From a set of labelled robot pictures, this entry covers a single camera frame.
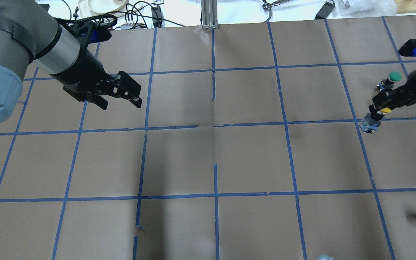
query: grid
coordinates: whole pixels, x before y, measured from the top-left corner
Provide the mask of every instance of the grid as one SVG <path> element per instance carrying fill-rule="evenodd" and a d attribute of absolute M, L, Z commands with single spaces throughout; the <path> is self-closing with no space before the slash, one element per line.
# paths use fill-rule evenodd
<path fill-rule="evenodd" d="M 388 28 L 388 25 L 386 23 L 385 18 L 382 18 L 383 24 L 386 28 L 386 33 L 388 34 L 391 43 L 393 45 L 394 50 L 396 50 L 396 45 L 394 43 L 393 36 L 391 35 L 390 29 Z M 327 29 L 328 37 L 330 38 L 330 42 L 332 45 L 332 49 L 334 52 L 334 56 L 336 59 L 336 63 L 334 64 L 312 64 L 312 65 L 287 65 L 287 66 L 279 66 L 277 62 L 277 54 L 276 54 L 276 48 L 274 45 L 274 37 L 271 30 L 270 23 L 267 23 L 267 27 L 269 30 L 269 36 L 270 36 L 270 43 L 273 51 L 274 56 L 274 66 L 258 66 L 258 67 L 248 67 L 248 68 L 224 68 L 224 69 L 217 69 L 215 66 L 215 30 L 212 30 L 212 69 L 204 69 L 204 70 L 183 70 L 183 71 L 164 71 L 164 72 L 154 72 L 153 71 L 153 64 L 155 59 L 155 46 L 157 41 L 157 31 L 158 29 L 154 30 L 153 33 L 153 43 L 152 43 L 152 59 L 150 63 L 150 71 L 145 73 L 130 73 L 130 75 L 149 75 L 149 85 L 148 85 L 148 93 L 147 93 L 147 106 L 146 106 L 146 116 L 145 116 L 145 127 L 143 128 L 133 128 L 133 129 L 92 129 L 92 130 L 83 130 L 83 122 L 85 118 L 85 113 L 87 109 L 87 104 L 85 103 L 82 110 L 81 115 L 81 121 L 79 123 L 78 130 L 65 130 L 65 131 L 32 131 L 32 132 L 20 132 L 20 124 L 22 122 L 23 115 L 25 113 L 26 105 L 29 101 L 31 89 L 33 87 L 33 84 L 35 81 L 43 81 L 47 79 L 52 78 L 36 78 L 36 75 L 38 73 L 38 68 L 36 68 L 35 73 L 32 78 L 24 79 L 24 81 L 30 81 L 30 89 L 28 90 L 27 97 L 23 103 L 23 109 L 20 115 L 20 118 L 18 120 L 17 128 L 15 132 L 10 133 L 0 133 L 0 135 L 9 135 L 13 136 L 12 142 L 10 143 L 10 148 L 7 153 L 7 157 L 5 159 L 5 163 L 2 169 L 2 173 L 0 175 L 0 186 L 3 181 L 3 177 L 5 174 L 5 169 L 7 167 L 7 163 L 10 159 L 10 155 L 15 143 L 15 140 L 17 136 L 19 135 L 52 135 L 52 134 L 77 134 L 77 141 L 74 149 L 74 155 L 71 160 L 71 168 L 70 168 L 70 175 L 68 176 L 67 185 L 65 188 L 65 195 L 62 198 L 36 198 L 36 199 L 0 199 L 0 203 L 17 203 L 17 202 L 62 202 L 62 208 L 61 208 L 61 215 L 57 227 L 56 232 L 56 240 L 53 245 L 53 252 L 52 252 L 52 259 L 56 258 L 56 251 L 57 251 L 57 245 L 59 241 L 59 236 L 62 230 L 62 221 L 65 213 L 65 207 L 66 203 L 69 201 L 102 201 L 102 200 L 136 200 L 137 201 L 137 211 L 136 211 L 136 222 L 135 225 L 140 229 L 142 226 L 140 225 L 140 209 L 141 209 L 141 203 L 142 200 L 148 200 L 148 199 L 187 199 L 187 198 L 207 198 L 207 197 L 213 197 L 214 198 L 214 211 L 215 211 L 215 248 L 216 248 L 216 259 L 220 259 L 220 235 L 219 235 L 219 216 L 218 216 L 218 198 L 220 197 L 230 197 L 230 196 L 294 196 L 295 198 L 295 204 L 296 204 L 296 211 L 297 211 L 297 219 L 298 219 L 298 226 L 299 226 L 299 235 L 301 239 L 301 245 L 302 245 L 302 252 L 303 257 L 305 260 L 308 259 L 307 257 L 307 249 L 306 249 L 306 242 L 305 242 L 305 236 L 303 231 L 303 222 L 302 222 L 302 213 L 300 210 L 300 202 L 299 202 L 299 196 L 300 195 L 310 195 L 310 194 L 373 194 L 375 197 L 376 205 L 378 208 L 378 212 L 380 215 L 380 220 L 383 227 L 383 232 L 386 237 L 386 243 L 388 245 L 389 253 L 391 255 L 391 259 L 395 260 L 395 252 L 393 250 L 393 247 L 391 245 L 391 239 L 388 234 L 388 229 L 386 227 L 385 222 L 385 216 L 383 215 L 383 209 L 380 204 L 380 199 L 378 197 L 379 193 L 383 192 L 409 192 L 409 191 L 416 191 L 416 188 L 386 188 L 386 189 L 378 189 L 376 187 L 375 181 L 372 178 L 372 171 L 370 168 L 370 163 L 368 160 L 367 152 L 365 151 L 365 145 L 362 138 L 362 134 L 360 133 L 360 129 L 358 127 L 358 122 L 361 120 L 361 118 L 357 118 L 355 114 L 355 109 L 353 107 L 350 92 L 348 90 L 346 81 L 345 81 L 345 75 L 343 74 L 342 67 L 344 66 L 353 66 L 353 65 L 374 65 L 374 64 L 400 64 L 403 68 L 404 73 L 406 76 L 408 75 L 405 64 L 409 63 L 416 63 L 416 60 L 407 60 L 403 61 L 401 57 L 398 55 L 398 61 L 380 61 L 380 62 L 351 62 L 351 63 L 342 63 L 340 62 L 337 54 L 337 49 L 335 48 L 335 44 L 332 38 L 332 32 L 330 31 L 329 25 L 327 21 L 325 20 L 325 27 Z M 96 57 L 99 53 L 100 44 L 97 45 L 96 49 Z M 345 89 L 345 95 L 348 99 L 348 104 L 350 106 L 352 118 L 348 118 L 345 120 L 316 120 L 316 121 L 289 121 L 287 120 L 286 115 L 286 109 L 284 108 L 284 100 L 282 97 L 282 86 L 281 86 L 281 79 L 279 75 L 279 69 L 285 69 L 285 68 L 305 68 L 305 67 L 322 67 L 322 66 L 335 66 L 338 68 L 342 84 Z M 69 197 L 69 188 L 70 183 L 72 179 L 72 173 L 74 171 L 75 167 L 75 160 L 78 152 L 78 147 L 81 139 L 82 133 L 92 133 L 92 132 L 107 132 L 107 131 L 153 131 L 153 130 L 170 130 L 170 129 L 194 129 L 199 127 L 198 125 L 181 125 L 181 126 L 168 126 L 168 127 L 149 127 L 148 125 L 148 119 L 149 119 L 149 110 L 150 110 L 150 98 L 152 94 L 152 77 L 154 74 L 178 74 L 178 73 L 200 73 L 200 72 L 209 72 L 212 71 L 212 78 L 213 78 L 213 100 L 216 98 L 216 72 L 218 71 L 236 71 L 236 70 L 259 70 L 259 69 L 274 69 L 276 72 L 276 81 L 278 85 L 278 93 L 279 93 L 279 99 L 280 99 L 280 105 L 282 109 L 282 116 L 283 121 L 280 122 L 261 122 L 261 123 L 232 123 L 232 124 L 224 124 L 224 125 L 215 125 L 215 128 L 220 127 L 243 127 L 243 126 L 255 126 L 255 125 L 283 125 L 284 126 L 284 134 L 286 137 L 286 143 L 287 143 L 287 150 L 289 155 L 289 161 L 290 161 L 290 168 L 291 168 L 291 174 L 292 174 L 292 184 L 293 184 L 293 191 L 279 191 L 279 192 L 239 192 L 239 193 L 219 193 L 218 192 L 218 173 L 217 173 L 217 164 L 215 163 L 213 165 L 213 183 L 214 183 L 214 191 L 213 193 L 209 194 L 180 194 L 180 195 L 162 195 L 162 196 L 143 196 L 142 194 L 142 187 L 143 187 L 143 181 L 145 177 L 145 159 L 146 159 L 146 146 L 147 146 L 147 134 L 144 135 L 143 140 L 143 146 L 142 146 L 142 164 L 141 164 L 141 172 L 140 172 L 140 183 L 139 183 L 139 192 L 137 196 L 105 196 L 105 197 L 85 197 L 85 198 L 78 198 L 78 197 Z M 409 118 L 391 118 L 391 119 L 384 119 L 384 121 L 402 121 L 402 120 L 416 120 L 416 117 L 409 117 Z M 365 165 L 368 170 L 368 174 L 371 180 L 371 189 L 360 189 L 360 190 L 317 190 L 317 191 L 301 191 L 298 188 L 296 176 L 295 176 L 295 169 L 294 169 L 294 157 L 293 157 L 293 150 L 292 145 L 290 142 L 290 136 L 289 136 L 289 125 L 301 125 L 301 124 L 325 124 L 325 123 L 354 123 L 354 127 L 356 128 L 358 139 L 360 142 L 360 148 L 363 152 Z M 137 248 L 139 246 L 139 240 L 138 236 L 134 237 L 134 243 L 133 243 L 133 253 L 134 253 L 134 259 L 136 259 L 137 254 Z"/>

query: metal bracket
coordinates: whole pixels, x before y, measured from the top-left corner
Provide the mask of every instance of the metal bracket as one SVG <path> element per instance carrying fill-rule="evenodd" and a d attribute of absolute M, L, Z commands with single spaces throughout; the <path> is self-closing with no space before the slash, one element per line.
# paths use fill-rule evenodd
<path fill-rule="evenodd" d="M 201 0 L 201 27 L 217 29 L 218 24 L 218 0 Z"/>

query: green bottle cap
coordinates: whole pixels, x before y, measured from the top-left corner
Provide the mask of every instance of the green bottle cap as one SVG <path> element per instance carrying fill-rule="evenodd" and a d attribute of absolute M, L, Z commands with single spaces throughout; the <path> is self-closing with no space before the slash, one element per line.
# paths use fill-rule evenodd
<path fill-rule="evenodd" d="M 398 82 L 398 81 L 400 81 L 400 80 L 402 79 L 402 77 L 401 77 L 401 74 L 399 74 L 399 73 L 397 73 L 397 72 L 393 71 L 393 72 L 391 72 L 391 73 L 389 74 L 389 79 L 390 79 L 392 82 Z"/>

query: small bottle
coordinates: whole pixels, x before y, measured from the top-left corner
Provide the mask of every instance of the small bottle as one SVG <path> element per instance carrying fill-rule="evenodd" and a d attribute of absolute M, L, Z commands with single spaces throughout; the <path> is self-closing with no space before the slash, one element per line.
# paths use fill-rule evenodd
<path fill-rule="evenodd" d="M 328 255 L 319 255 L 316 260 L 335 260 L 335 258 Z"/>

